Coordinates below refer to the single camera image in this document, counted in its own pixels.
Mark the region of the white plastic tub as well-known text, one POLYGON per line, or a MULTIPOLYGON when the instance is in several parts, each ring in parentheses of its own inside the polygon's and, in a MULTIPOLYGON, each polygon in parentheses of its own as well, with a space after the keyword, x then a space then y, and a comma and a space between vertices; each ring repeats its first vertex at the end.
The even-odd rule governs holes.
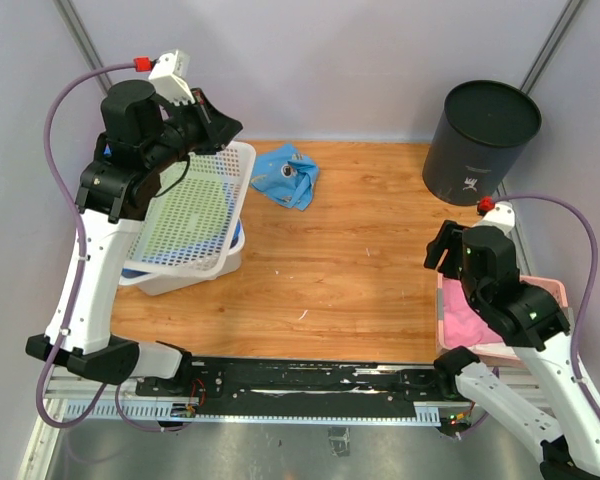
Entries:
POLYGON ((244 243, 237 243, 232 247, 228 252, 227 259, 222 269, 215 276, 171 277, 162 274, 144 273, 133 278, 127 278, 124 275, 121 275, 119 285, 122 287, 137 287, 149 296, 157 296, 207 281, 216 280, 221 276, 235 272, 241 266, 243 248, 244 243))

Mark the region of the white perforated plastic basket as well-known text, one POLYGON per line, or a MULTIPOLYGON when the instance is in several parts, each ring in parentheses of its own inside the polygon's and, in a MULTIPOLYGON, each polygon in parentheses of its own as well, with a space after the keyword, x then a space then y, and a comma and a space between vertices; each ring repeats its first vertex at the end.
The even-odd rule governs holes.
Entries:
POLYGON ((212 155, 191 153, 161 173, 124 268, 174 277, 209 277, 224 266, 248 191, 254 147, 233 141, 212 155))

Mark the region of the green plastic basin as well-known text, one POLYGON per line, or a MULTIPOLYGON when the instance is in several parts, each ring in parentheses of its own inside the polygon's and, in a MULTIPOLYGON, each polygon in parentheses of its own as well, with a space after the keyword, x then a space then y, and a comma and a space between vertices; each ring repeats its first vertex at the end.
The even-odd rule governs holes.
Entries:
POLYGON ((239 188, 188 178, 168 193, 144 254, 155 263, 178 264, 216 254, 231 234, 239 188))

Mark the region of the blue plastic bin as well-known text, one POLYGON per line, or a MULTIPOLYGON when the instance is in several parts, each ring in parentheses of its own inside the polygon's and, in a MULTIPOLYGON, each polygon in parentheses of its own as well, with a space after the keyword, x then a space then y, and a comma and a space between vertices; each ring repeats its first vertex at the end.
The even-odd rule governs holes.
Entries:
MULTIPOLYGON (((234 248, 237 245, 241 230, 242 230, 242 223, 241 223, 241 220, 238 220, 236 229, 234 231, 234 235, 233 235, 233 238, 231 241, 231 245, 230 245, 231 248, 234 248)), ((132 269, 123 269, 122 273, 121 273, 121 276, 125 279, 134 279, 134 278, 141 277, 144 275, 148 275, 148 272, 132 270, 132 269)))

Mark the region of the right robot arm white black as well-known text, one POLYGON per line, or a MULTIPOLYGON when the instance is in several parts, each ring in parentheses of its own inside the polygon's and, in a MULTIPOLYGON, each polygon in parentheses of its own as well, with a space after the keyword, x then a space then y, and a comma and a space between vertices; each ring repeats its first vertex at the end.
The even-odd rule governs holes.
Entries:
POLYGON ((600 479, 600 393, 574 350, 562 307, 521 279, 513 242, 495 225, 446 221, 427 245, 424 265, 460 282, 471 310, 513 349, 551 411, 507 386, 466 347, 435 361, 435 392, 477 403, 528 449, 543 478, 600 479))

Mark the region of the large dark blue cylindrical container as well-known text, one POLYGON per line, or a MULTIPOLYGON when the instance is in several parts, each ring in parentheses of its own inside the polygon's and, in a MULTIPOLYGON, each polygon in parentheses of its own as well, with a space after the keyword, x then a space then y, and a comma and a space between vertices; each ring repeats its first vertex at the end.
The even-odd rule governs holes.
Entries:
POLYGON ((536 103, 521 90, 472 80, 446 96, 422 170, 427 189, 456 206, 472 206, 498 186, 541 129, 536 103))

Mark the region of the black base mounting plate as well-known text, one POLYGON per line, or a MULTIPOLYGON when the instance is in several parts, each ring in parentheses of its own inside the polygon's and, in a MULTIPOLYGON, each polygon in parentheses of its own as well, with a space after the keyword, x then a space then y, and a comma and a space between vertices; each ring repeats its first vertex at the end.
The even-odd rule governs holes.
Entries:
POLYGON ((173 379, 144 376, 141 397, 200 401, 199 415, 247 420, 398 420, 424 402, 462 403, 431 365, 189 357, 173 379))

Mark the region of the blue printed cloth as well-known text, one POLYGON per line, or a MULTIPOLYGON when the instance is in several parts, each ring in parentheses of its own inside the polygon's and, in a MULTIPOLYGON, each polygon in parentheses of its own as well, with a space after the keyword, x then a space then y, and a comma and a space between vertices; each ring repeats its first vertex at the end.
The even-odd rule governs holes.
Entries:
POLYGON ((313 159, 287 143, 257 155, 250 186, 282 207, 305 211, 314 198, 319 174, 313 159))

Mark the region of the pink perforated basket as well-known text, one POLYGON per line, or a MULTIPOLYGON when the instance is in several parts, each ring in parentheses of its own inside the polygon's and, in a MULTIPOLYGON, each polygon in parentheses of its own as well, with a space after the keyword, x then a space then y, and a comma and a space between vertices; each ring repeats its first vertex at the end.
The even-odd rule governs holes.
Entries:
POLYGON ((487 365, 524 367, 514 350, 467 305, 460 282, 442 274, 437 277, 436 315, 439 354, 464 346, 487 365))

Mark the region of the pink towel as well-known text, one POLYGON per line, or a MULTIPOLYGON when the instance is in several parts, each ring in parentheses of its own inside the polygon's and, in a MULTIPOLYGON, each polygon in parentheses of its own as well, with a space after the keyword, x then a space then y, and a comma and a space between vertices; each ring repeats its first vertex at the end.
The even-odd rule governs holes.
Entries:
POLYGON ((473 347, 502 342, 502 338, 470 308, 458 280, 443 278, 442 294, 443 340, 447 347, 473 347))

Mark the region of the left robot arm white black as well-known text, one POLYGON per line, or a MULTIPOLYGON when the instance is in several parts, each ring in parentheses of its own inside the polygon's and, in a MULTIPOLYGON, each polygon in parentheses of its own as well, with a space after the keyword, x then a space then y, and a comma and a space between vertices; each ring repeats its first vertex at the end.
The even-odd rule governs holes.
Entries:
POLYGON ((27 355, 43 361, 44 375, 59 365, 103 384, 154 377, 175 396, 192 388, 186 351, 117 337, 110 328, 125 256, 161 188, 161 173, 193 153, 220 152, 243 128, 202 90, 191 93, 192 102, 176 105, 149 82, 128 80, 102 101, 105 130, 69 201, 76 240, 62 293, 66 304, 25 346, 27 355))

